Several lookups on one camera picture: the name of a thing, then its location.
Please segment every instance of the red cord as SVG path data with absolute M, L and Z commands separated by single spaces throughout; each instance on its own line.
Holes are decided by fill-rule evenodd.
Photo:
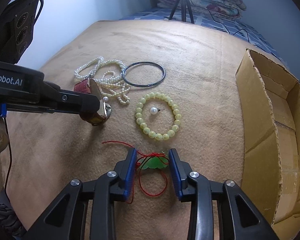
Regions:
M 130 144 L 128 144 L 128 143 L 125 143 L 125 142 L 121 142 L 121 141 L 106 141 L 106 142 L 103 142 L 103 143 L 109 143 L 109 142 L 114 142 L 114 143 L 122 143 L 122 144 L 125 144 L 125 145 L 127 145 L 127 146 L 129 146 L 129 147 L 132 147 L 132 148 L 134 148 L 132 145 L 130 145 Z M 168 165 L 169 164 L 169 159 L 165 156 L 165 154 L 164 153 L 155 153 L 155 152 L 153 152 L 153 153 L 151 153 L 151 154 L 143 154 L 143 153 L 141 153 L 141 152 L 139 152 L 138 150 L 137 150 L 137 153 L 138 154 L 140 154 L 141 155 L 141 157 L 140 158 L 138 158 L 137 159 L 137 161 L 136 161 L 136 167 L 135 167 L 135 173 L 136 174 L 138 174 L 138 180 L 139 180 L 139 186 L 140 186 L 140 189 L 143 191 L 143 193 L 145 193 L 146 195 L 148 195 L 148 196 L 150 196 L 150 197 L 157 197 L 157 196 L 160 196 L 162 193 L 164 193 L 165 192 L 165 190 L 167 189 L 167 187 L 168 187 L 168 178 L 167 178 L 167 176 L 166 176 L 166 174 L 164 174 L 164 172 L 162 171 L 162 170 L 160 170 L 160 173 L 161 173 L 161 175 L 162 175 L 162 177 L 165 179 L 165 181 L 166 181 L 166 185 L 165 185 L 165 187 L 164 187 L 164 189 L 162 190 L 162 191 L 160 191 L 159 193 L 157 193 L 157 194 L 151 194 L 151 193 L 148 193 L 148 192 L 146 192 L 146 190 L 142 187 L 142 185 L 141 185 L 141 180 L 140 180 L 140 173 L 141 173 L 141 168 L 139 169 L 139 172 L 138 172 L 138 168 L 142 165 L 145 165 L 146 164 L 146 162 L 150 159 L 150 158 L 154 158 L 154 157 L 157 157 L 163 164 L 165 164 L 165 165 Z M 162 161 L 162 159 L 161 158 L 165 158 L 168 162 L 167 163 L 165 163 L 164 161 Z M 128 203 L 128 204 L 132 204 L 132 202 L 133 202 L 133 197 L 134 197 L 134 178 L 133 178 L 133 181 L 132 181 L 132 197 L 131 197 L 131 201 L 130 202 L 128 202 L 128 201 L 126 201 L 126 203 Z

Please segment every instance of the blue patterned bed sheet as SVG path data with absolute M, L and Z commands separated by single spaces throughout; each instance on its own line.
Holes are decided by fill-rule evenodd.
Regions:
M 139 12 L 136 14 L 133 14 L 128 17 L 124 17 L 120 20 L 168 20 L 170 16 L 171 9 L 165 9 L 165 8 L 151 8 L 148 10 L 145 10 L 143 12 Z M 193 12 L 193 18 L 194 18 L 194 24 L 201 25 L 204 27 L 208 27 L 214 30 L 219 30 L 222 32 L 227 32 L 225 27 L 212 20 L 211 16 L 200 14 Z M 222 22 L 226 28 L 229 30 L 231 34 L 237 32 L 240 29 L 244 29 L 247 31 L 249 35 L 249 42 L 253 45 L 256 45 L 260 48 L 262 48 L 265 52 L 270 53 L 277 57 L 281 62 L 287 66 L 287 63 L 279 56 L 277 51 L 269 44 L 269 42 L 266 41 L 266 39 L 258 33 L 256 29 L 251 27 L 250 25 L 247 25 L 240 20 L 226 20 L 226 19 L 220 19 L 214 17 L 216 21 Z M 173 20 L 181 21 L 181 10 L 176 10 Z M 190 17 L 187 14 L 187 22 L 190 22 Z M 247 34 L 245 31 L 240 31 L 234 36 L 244 40 L 248 41 Z

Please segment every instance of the mattress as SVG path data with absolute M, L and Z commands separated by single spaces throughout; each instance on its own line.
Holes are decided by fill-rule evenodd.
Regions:
M 151 8 L 142 12 L 135 13 L 128 17 L 124 17 L 121 20 L 165 20 L 168 21 L 171 9 L 166 8 Z M 262 49 L 263 51 L 272 54 L 277 57 L 285 66 L 287 63 L 279 56 L 278 52 L 271 46 L 271 44 L 253 27 L 241 22 L 240 20 L 227 20 L 217 17 L 213 17 L 216 21 L 223 23 L 218 23 L 212 19 L 210 15 L 193 12 L 194 24 L 201 25 L 210 29 L 219 30 L 227 33 L 227 29 L 231 34 L 236 33 L 234 36 L 242 39 L 243 41 L 248 41 L 255 47 Z M 186 15 L 187 22 L 190 22 L 189 14 Z M 181 10 L 176 10 L 173 21 L 181 21 Z
M 108 140 L 124 141 L 148 154 L 176 148 L 181 160 L 208 179 L 219 182 L 233 179 L 240 184 L 244 134 L 235 73 L 246 48 L 258 50 L 211 28 L 156 20 L 96 22 L 63 47 L 40 69 L 46 81 L 62 89 L 73 90 L 78 82 L 74 70 L 98 56 L 105 60 L 119 59 L 126 65 L 153 61 L 165 68 L 167 76 L 153 88 L 132 87 L 129 106 L 116 99 L 109 100 L 112 114 L 103 126 L 93 127 L 74 114 L 8 113 L 13 160 L 7 192 L 23 225 L 30 228 L 72 179 L 97 179 L 125 159 L 128 147 L 102 144 Z M 272 55 L 267 56 L 279 62 Z M 104 67 L 96 77 L 110 69 L 120 71 L 115 66 Z M 140 83 L 159 76 L 160 71 L 142 67 L 127 74 L 132 82 Z M 149 138 L 136 124 L 136 104 L 141 96 L 152 91 L 171 96 L 182 114 L 180 130 L 168 141 Z M 167 107 L 164 102 L 162 105 L 148 102 L 144 106 L 149 127 L 170 128 L 172 112 L 167 108 L 151 117 L 148 110 L 152 106 Z M 0 158 L 0 168 L 6 174 L 8 149 Z M 186 239 L 190 204 L 178 201 L 169 169 L 164 172 L 169 185 L 161 196 L 145 195 L 136 183 L 134 202 L 116 203 L 118 240 Z M 148 169 L 141 177 L 148 192 L 157 193 L 164 187 L 164 180 L 156 170 Z M 217 220 L 215 226 L 218 239 Z

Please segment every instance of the black ring bracelet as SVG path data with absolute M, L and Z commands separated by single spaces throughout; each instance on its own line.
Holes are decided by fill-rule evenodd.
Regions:
M 139 85 L 139 84 L 134 84 L 134 83 L 131 83 L 129 82 L 125 75 L 126 75 L 126 71 L 132 67 L 132 66 L 135 66 L 135 65 L 139 65 L 139 64 L 148 64 L 148 65 L 152 65 L 152 66 L 155 66 L 157 68 L 159 68 L 161 71 L 162 71 L 162 78 L 155 82 L 155 83 L 151 83 L 151 84 L 147 84 L 147 85 Z M 164 70 L 164 68 L 157 64 L 157 63 L 154 63 L 154 62 L 150 62 L 150 61 L 140 61 L 140 62 L 136 62 L 136 63 L 132 63 L 131 65 L 127 66 L 123 71 L 122 71 L 122 79 L 129 85 L 133 86 L 133 87 L 138 87 L 138 88 L 148 88 L 148 87 L 153 87 L 153 86 L 156 86 L 156 85 L 159 85 L 163 80 L 164 78 L 166 77 L 166 71 Z

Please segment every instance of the lamp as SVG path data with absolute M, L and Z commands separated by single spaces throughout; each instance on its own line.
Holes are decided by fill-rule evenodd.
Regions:
M 190 16 L 190 21 L 192 24 L 194 24 L 194 19 L 193 19 L 193 14 L 192 14 L 192 9 L 191 9 L 191 4 L 190 4 L 190 0 L 176 0 L 176 2 L 173 5 L 173 8 L 171 10 L 170 16 L 169 16 L 169 20 L 172 20 L 174 13 L 176 12 L 176 9 L 179 5 L 179 3 L 181 2 L 181 21 L 182 22 L 187 22 L 186 20 L 186 7 L 188 7 L 188 11 L 189 11 L 189 16 Z

